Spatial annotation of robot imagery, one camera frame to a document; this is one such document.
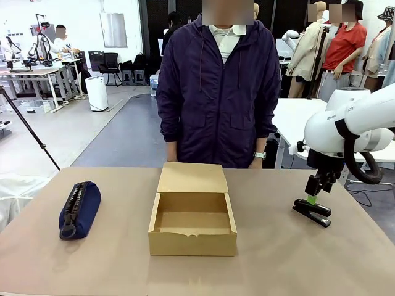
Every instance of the stool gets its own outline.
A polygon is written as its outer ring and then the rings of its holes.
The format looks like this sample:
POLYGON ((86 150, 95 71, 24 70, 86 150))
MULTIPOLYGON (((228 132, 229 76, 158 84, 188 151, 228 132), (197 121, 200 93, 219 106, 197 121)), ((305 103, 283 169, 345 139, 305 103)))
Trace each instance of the stool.
POLYGON ((122 85, 134 85, 133 84, 133 73, 131 70, 122 71, 122 85))
POLYGON ((135 85, 147 85, 144 70, 135 70, 135 85))

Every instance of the navy blue pouch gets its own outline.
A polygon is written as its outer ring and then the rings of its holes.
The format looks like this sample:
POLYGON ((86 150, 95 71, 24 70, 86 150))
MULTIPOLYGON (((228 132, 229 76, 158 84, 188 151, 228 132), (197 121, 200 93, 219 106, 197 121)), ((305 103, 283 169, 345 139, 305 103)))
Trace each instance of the navy blue pouch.
POLYGON ((72 240, 86 237, 100 201, 99 188, 92 181, 74 185, 59 216, 60 238, 72 240))

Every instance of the shirt collar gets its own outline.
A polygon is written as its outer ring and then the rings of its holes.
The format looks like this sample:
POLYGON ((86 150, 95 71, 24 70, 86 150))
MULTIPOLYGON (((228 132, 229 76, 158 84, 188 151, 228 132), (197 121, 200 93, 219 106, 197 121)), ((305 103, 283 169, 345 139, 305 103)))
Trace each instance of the shirt collar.
MULTIPOLYGON (((214 34, 217 30, 221 30, 214 25, 209 25, 209 28, 210 28, 210 31, 212 34, 214 34)), ((246 25, 233 25, 232 27, 230 27, 230 30, 234 34, 239 35, 239 36, 247 34, 247 26, 246 25)))

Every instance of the person in white shirt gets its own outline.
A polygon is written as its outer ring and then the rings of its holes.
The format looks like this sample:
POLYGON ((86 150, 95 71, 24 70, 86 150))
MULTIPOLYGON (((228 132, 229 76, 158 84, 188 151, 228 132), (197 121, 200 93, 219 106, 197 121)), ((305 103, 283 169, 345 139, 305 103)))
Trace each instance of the person in white shirt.
POLYGON ((54 41, 55 46, 58 48, 62 49, 63 57, 65 58, 71 58, 71 53, 70 51, 74 52, 75 54, 78 54, 80 52, 79 49, 75 48, 72 43, 72 39, 66 35, 66 27, 63 25, 58 25, 56 26, 56 36, 57 38, 54 41))

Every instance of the box flap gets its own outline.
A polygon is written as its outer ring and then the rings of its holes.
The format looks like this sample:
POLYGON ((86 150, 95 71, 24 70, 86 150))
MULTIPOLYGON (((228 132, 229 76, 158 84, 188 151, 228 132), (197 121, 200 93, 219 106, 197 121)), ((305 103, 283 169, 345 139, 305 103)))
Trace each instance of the box flap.
POLYGON ((159 193, 227 193, 228 185, 221 165, 166 162, 158 184, 159 193))

